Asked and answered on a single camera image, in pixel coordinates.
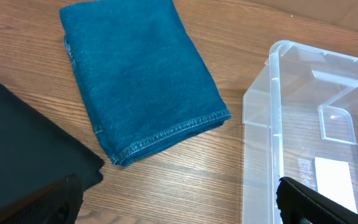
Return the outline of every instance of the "stitched hem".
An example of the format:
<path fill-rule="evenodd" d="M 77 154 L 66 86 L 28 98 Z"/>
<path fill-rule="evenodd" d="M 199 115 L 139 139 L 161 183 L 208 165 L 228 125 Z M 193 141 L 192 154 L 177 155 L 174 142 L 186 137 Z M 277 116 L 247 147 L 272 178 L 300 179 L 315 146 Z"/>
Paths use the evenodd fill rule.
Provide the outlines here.
<path fill-rule="evenodd" d="M 203 115 L 176 124 L 168 129 L 165 129 L 164 131 L 153 134 L 152 136 L 148 136 L 140 141 L 130 144 L 128 147 L 124 148 L 122 152 L 119 153 L 119 155 L 116 157 L 116 161 L 114 162 L 114 165 L 120 165 L 125 159 L 129 158 L 129 156 L 131 156 L 132 154 L 142 151 L 148 148 L 149 146 L 152 146 L 153 144 L 156 144 L 162 140 L 170 138 L 183 131 L 229 116 L 231 116 L 230 111 L 228 109 L 224 109 L 221 111 L 216 111 L 208 115 Z"/>

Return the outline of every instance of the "transparent storage box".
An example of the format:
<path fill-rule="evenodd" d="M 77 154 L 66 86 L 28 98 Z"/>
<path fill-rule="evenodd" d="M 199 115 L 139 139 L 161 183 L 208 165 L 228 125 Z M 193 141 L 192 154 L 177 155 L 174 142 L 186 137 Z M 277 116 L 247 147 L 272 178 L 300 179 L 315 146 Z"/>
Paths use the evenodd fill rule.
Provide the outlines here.
<path fill-rule="evenodd" d="M 281 223 L 283 176 L 358 213 L 358 58 L 287 40 L 269 54 L 243 97 L 243 223 Z"/>

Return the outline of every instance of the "blue fabric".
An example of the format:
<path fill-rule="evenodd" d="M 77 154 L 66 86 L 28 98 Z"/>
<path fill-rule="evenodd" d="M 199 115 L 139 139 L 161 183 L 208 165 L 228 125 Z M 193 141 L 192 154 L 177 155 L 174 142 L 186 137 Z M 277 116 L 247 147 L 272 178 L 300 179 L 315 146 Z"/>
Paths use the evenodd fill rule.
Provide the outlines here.
<path fill-rule="evenodd" d="M 83 2 L 60 18 L 94 132 L 115 165 L 231 117 L 171 0 Z"/>

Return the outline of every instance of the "wooden floor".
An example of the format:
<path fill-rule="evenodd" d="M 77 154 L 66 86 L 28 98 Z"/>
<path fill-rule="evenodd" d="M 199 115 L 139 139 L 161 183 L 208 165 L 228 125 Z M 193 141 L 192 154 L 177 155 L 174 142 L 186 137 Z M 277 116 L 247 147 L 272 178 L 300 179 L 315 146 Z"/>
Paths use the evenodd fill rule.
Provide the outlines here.
<path fill-rule="evenodd" d="M 241 223 L 242 96 L 274 42 L 358 57 L 358 33 L 246 0 L 176 0 L 233 118 L 126 169 L 99 146 L 62 45 L 59 9 L 74 0 L 0 0 L 0 83 L 102 157 L 77 223 Z"/>

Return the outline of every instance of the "folded shirt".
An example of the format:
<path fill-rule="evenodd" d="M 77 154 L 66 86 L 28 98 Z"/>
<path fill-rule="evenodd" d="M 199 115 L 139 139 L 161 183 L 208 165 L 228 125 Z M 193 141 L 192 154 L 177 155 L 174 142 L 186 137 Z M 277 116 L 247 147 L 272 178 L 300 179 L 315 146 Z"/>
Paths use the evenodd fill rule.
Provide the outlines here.
<path fill-rule="evenodd" d="M 231 117 L 171 0 L 82 2 L 60 18 L 94 132 L 115 165 Z"/>
<path fill-rule="evenodd" d="M 0 208 L 76 174 L 102 181 L 103 160 L 0 84 Z"/>

